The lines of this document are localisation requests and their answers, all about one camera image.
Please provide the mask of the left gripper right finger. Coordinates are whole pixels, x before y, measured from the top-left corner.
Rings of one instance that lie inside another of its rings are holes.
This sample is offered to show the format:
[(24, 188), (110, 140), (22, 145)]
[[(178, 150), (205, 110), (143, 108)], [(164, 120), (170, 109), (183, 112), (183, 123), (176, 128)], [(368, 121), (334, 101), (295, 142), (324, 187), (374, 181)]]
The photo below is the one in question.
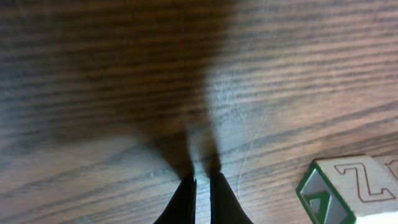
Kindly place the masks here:
[(252, 224), (220, 172), (211, 175), (210, 202), (211, 224)]

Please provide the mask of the white Z block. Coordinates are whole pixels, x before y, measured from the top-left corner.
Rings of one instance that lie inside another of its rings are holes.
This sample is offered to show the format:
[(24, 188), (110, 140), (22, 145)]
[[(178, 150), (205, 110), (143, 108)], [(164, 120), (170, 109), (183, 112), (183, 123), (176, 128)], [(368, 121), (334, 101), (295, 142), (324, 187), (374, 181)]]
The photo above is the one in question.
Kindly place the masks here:
[(315, 159), (296, 193), (316, 224), (397, 224), (397, 182), (371, 156)]

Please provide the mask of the red Y block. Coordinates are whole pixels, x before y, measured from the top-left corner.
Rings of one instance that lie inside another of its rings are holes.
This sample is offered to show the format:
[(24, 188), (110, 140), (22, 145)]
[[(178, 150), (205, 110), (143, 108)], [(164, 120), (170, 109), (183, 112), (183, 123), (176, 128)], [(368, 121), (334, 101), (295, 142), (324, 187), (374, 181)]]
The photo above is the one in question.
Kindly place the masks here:
[(377, 156), (374, 158), (380, 166), (384, 168), (384, 170), (389, 174), (389, 176), (394, 179), (396, 182), (398, 181), (398, 157), (395, 155), (388, 156)]

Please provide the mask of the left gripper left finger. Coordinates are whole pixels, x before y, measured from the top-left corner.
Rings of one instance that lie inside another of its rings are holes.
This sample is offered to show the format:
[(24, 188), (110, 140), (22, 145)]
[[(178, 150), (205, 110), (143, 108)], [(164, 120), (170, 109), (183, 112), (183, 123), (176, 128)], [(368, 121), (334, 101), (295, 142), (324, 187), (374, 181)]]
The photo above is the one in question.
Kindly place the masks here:
[(194, 224), (196, 192), (196, 179), (193, 175), (186, 176), (154, 224)]

